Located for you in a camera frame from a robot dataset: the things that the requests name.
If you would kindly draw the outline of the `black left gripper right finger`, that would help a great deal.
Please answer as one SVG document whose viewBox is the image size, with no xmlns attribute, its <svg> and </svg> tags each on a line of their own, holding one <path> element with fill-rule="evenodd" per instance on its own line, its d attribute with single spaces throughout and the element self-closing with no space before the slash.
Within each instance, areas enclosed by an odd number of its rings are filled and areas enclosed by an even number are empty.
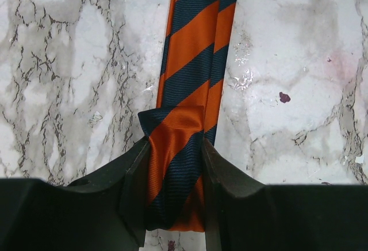
<svg viewBox="0 0 368 251">
<path fill-rule="evenodd" d="M 265 185 L 202 144 L 207 250 L 366 250 L 367 186 Z"/>
</svg>

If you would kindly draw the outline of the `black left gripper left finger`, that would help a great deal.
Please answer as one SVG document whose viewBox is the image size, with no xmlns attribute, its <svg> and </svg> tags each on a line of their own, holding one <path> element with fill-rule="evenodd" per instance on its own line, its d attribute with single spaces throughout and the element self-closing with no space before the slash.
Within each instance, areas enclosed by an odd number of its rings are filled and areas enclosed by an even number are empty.
<svg viewBox="0 0 368 251">
<path fill-rule="evenodd" d="M 144 245 L 150 143 L 66 186 L 1 180 L 2 250 L 138 250 Z"/>
</svg>

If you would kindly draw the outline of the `orange navy striped tie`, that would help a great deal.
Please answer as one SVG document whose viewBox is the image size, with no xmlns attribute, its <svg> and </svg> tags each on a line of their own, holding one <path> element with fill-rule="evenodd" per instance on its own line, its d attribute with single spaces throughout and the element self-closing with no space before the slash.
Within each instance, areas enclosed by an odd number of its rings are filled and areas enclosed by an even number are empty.
<svg viewBox="0 0 368 251">
<path fill-rule="evenodd" d="M 170 0 L 151 145 L 147 230 L 204 230 L 201 146 L 214 142 L 236 0 Z"/>
</svg>

